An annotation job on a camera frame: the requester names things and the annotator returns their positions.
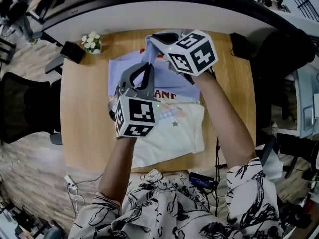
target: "sleeve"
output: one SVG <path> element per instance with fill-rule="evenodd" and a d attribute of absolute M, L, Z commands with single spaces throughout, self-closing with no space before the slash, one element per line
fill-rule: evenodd
<path fill-rule="evenodd" d="M 92 204 L 85 206 L 71 228 L 69 239 L 90 239 L 109 236 L 111 223 L 120 215 L 121 205 L 96 193 Z"/>
<path fill-rule="evenodd" d="M 268 181 L 259 158 L 227 172 L 229 191 L 227 221 L 239 229 L 245 239 L 280 239 L 275 185 Z"/>

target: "small potted plant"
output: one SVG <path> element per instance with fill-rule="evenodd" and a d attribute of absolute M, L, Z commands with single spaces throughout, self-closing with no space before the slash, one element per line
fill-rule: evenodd
<path fill-rule="evenodd" d="M 89 35 L 82 37 L 82 48 L 91 54 L 100 54 L 102 43 L 101 37 L 96 32 L 91 32 Z"/>

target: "desk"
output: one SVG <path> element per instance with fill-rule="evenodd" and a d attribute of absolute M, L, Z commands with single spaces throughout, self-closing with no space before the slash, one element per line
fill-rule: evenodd
<path fill-rule="evenodd" d="M 61 85 L 61 130 L 64 158 L 67 166 L 86 171 L 103 171 L 116 137 L 109 117 L 108 60 L 144 48 L 144 38 L 158 30 L 138 30 L 105 35 L 102 53 L 86 54 L 81 64 L 65 60 Z M 249 61 L 231 55 L 230 36 L 209 33 L 214 41 L 219 61 L 214 65 L 218 82 L 234 108 L 256 138 L 255 95 Z M 209 168 L 215 164 L 216 134 L 205 110 L 203 120 L 205 151 L 188 154 L 134 172 L 160 172 Z"/>

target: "folded clothing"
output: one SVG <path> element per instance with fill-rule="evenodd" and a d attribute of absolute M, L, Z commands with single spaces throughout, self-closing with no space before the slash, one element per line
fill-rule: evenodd
<path fill-rule="evenodd" d="M 204 110 L 200 104 L 164 104 L 157 127 L 136 141 L 132 168 L 205 150 L 201 127 Z"/>
<path fill-rule="evenodd" d="M 141 63 L 139 51 L 109 61 L 109 96 L 115 89 L 122 73 L 129 67 Z M 198 153 L 205 149 L 202 121 L 204 106 L 200 104 L 200 90 L 182 75 L 170 70 L 169 62 L 157 59 L 153 63 L 154 97 L 163 103 L 159 123 L 147 136 L 138 138 L 134 147 L 132 168 L 153 165 Z M 135 80 L 141 82 L 143 74 Z"/>
<path fill-rule="evenodd" d="M 115 94 L 116 86 L 118 85 L 122 73 L 131 66 L 141 63 L 143 54 L 139 51 L 135 51 L 109 61 L 109 82 L 108 91 L 109 96 Z M 162 92 L 175 94 L 175 97 L 171 99 L 172 102 L 191 102 L 197 103 L 199 101 L 200 90 L 196 85 L 192 85 L 182 75 L 169 69 L 169 62 L 163 59 L 156 60 L 154 66 L 154 88 L 155 98 L 161 98 Z M 143 78 L 143 73 L 137 76 L 134 80 L 134 84 L 138 86 Z"/>

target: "black and white floral shirt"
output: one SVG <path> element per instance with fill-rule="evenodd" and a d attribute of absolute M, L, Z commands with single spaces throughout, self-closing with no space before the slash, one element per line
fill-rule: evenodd
<path fill-rule="evenodd" d="M 73 224 L 70 239 L 280 239 L 275 185 L 259 158 L 227 173 L 227 222 L 208 209 L 206 197 L 181 175 L 168 180 L 156 170 L 130 182 L 121 206 L 97 193 Z"/>

